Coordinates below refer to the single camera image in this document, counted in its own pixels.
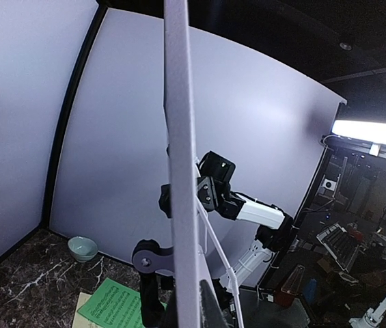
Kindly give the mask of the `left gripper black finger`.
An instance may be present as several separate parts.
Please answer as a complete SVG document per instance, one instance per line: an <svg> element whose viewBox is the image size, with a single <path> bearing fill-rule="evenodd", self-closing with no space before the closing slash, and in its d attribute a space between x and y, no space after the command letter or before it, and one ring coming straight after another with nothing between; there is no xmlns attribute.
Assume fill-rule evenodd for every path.
<svg viewBox="0 0 386 328"><path fill-rule="evenodd" d="M229 328L216 297L206 280L199 282L201 327L203 328Z"/></svg>

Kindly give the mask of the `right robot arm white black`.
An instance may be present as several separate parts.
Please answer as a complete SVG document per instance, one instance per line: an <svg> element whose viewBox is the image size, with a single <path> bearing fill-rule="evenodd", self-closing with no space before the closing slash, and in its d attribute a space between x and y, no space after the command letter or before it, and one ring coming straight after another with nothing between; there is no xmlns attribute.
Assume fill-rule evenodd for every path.
<svg viewBox="0 0 386 328"><path fill-rule="evenodd" d="M270 261L273 254L284 248L294 219L279 207L231 191L229 183L216 181L211 176L197 179L197 198L205 213L215 211L224 219L258 226L248 250L232 266L238 286L260 264Z"/></svg>

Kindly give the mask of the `white perforated music stand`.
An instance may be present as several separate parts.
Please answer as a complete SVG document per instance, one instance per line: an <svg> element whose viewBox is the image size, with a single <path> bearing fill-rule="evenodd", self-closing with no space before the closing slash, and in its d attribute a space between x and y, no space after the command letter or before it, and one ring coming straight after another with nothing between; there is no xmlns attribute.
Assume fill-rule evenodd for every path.
<svg viewBox="0 0 386 328"><path fill-rule="evenodd" d="M139 241L133 266L139 273L145 327L201 327L199 282L212 280L199 244L204 222L217 250L221 245L197 198L195 116L187 1L164 1L164 103L168 134L169 200L173 246Z"/></svg>

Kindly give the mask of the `green sheet music page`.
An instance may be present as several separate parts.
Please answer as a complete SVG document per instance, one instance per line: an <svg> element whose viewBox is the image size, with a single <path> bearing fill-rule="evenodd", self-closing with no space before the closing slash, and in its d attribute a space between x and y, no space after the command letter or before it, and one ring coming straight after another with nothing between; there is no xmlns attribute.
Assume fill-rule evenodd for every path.
<svg viewBox="0 0 386 328"><path fill-rule="evenodd" d="M100 327L144 327L140 293L110 278L77 308L77 313Z"/></svg>

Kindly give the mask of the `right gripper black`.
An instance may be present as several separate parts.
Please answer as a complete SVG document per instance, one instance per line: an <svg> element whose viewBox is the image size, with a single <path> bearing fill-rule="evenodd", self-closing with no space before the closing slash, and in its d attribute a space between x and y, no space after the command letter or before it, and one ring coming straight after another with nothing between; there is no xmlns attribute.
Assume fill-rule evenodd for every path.
<svg viewBox="0 0 386 328"><path fill-rule="evenodd" d="M230 191L228 182L212 176L197 178L197 196L207 212L217 211L226 219L236 219L244 205L244 200Z"/></svg>

